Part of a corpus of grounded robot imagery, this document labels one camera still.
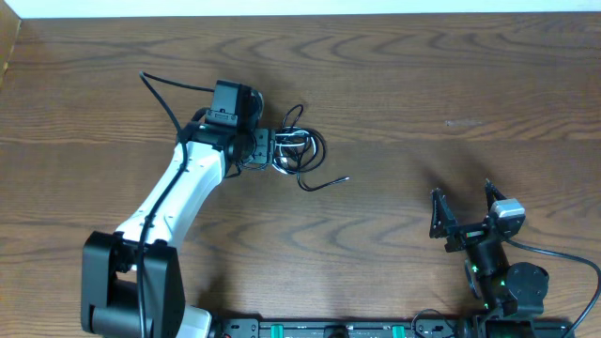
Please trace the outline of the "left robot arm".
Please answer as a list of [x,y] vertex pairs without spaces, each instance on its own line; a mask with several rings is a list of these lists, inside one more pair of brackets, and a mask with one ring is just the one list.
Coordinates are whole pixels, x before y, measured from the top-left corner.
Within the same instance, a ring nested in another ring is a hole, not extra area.
[[220,80],[210,106],[176,128],[167,169],[114,232],[83,247],[81,327],[102,337],[208,337],[212,315],[187,304],[179,248],[210,193],[231,167],[263,163],[269,137],[258,126],[262,94]]

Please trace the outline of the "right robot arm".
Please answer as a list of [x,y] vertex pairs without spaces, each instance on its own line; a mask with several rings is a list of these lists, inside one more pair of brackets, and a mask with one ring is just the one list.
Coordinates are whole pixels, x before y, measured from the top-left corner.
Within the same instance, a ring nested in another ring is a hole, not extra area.
[[448,253],[465,252],[464,270],[473,296],[485,309],[458,321],[457,337],[533,337],[534,319],[544,312],[548,273],[532,263],[510,264],[502,247],[525,222],[525,208],[485,184],[487,214],[478,223],[460,224],[443,191],[431,192],[429,237],[444,238]]

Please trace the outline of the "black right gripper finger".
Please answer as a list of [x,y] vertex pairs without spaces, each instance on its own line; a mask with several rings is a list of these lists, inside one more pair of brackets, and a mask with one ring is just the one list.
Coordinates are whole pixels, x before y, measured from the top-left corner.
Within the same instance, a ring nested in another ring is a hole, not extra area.
[[430,238],[447,238],[457,229],[457,220],[450,210],[446,195],[442,189],[436,188],[431,192],[432,218],[429,230]]
[[485,180],[485,197],[488,210],[492,209],[492,206],[495,202],[506,199],[506,197],[488,178]]

